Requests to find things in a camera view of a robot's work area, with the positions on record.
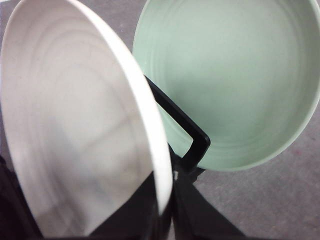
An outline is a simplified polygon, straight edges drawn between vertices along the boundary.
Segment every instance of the plate surface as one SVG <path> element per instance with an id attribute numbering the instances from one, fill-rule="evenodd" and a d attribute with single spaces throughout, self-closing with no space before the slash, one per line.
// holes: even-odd
<path id="1" fill-rule="evenodd" d="M 235 171 L 286 149 L 320 97 L 315 0 L 148 0 L 133 55 L 210 137 L 199 167 Z M 191 138 L 163 112 L 179 155 Z"/>
<path id="2" fill-rule="evenodd" d="M 172 171 L 148 83 L 112 29 L 76 0 L 22 0 L 2 44 L 1 107 L 23 193 L 46 237 L 87 235 L 154 171 Z"/>

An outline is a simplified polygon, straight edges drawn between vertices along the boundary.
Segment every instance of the mint green bowl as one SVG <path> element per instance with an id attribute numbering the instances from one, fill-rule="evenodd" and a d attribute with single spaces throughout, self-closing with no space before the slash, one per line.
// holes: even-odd
<path id="1" fill-rule="evenodd" d="M 140 67 L 210 137 L 198 164 L 260 165 L 303 131 L 320 98 L 316 0 L 148 0 L 136 28 Z M 192 139 L 161 111 L 183 156 Z"/>

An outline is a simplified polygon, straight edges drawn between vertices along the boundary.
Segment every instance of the white plate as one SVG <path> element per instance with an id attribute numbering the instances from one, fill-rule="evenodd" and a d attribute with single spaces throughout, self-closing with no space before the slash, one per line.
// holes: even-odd
<path id="1" fill-rule="evenodd" d="M 88 235 L 152 170 L 163 212 L 172 173 L 161 117 L 101 18 L 76 0 L 22 0 L 1 57 L 9 150 L 44 236 Z"/>

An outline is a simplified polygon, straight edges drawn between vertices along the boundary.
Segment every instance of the floor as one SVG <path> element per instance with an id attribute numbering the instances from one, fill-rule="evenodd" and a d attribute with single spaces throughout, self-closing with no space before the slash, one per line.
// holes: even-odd
<path id="1" fill-rule="evenodd" d="M 81 0 L 116 31 L 129 49 L 145 1 Z M 1 1 L 0 40 L 17 2 L 19 0 Z M 2 124 L 1 155 L 10 162 Z M 318 240 L 320 106 L 301 136 L 273 160 L 238 172 L 205 171 L 195 186 L 248 236 Z M 174 240 L 172 231 L 169 239 Z"/>

